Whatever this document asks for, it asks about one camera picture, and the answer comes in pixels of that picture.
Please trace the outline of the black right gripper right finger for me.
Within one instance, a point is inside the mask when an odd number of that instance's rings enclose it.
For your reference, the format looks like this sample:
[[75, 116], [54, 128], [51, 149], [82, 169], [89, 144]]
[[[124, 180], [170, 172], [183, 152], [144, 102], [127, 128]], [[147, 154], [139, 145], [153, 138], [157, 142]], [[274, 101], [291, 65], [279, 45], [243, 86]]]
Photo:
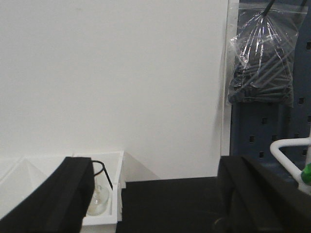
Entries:
[[223, 216], [218, 233], [309, 233], [311, 197], [256, 160], [222, 156], [217, 174]]

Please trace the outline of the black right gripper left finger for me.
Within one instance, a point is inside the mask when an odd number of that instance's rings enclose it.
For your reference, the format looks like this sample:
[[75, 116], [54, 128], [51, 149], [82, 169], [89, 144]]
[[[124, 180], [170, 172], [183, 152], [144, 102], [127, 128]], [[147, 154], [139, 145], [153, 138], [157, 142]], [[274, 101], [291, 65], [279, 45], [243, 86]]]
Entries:
[[43, 184], [0, 220], [0, 231], [78, 233], [93, 192], [91, 158], [66, 157]]

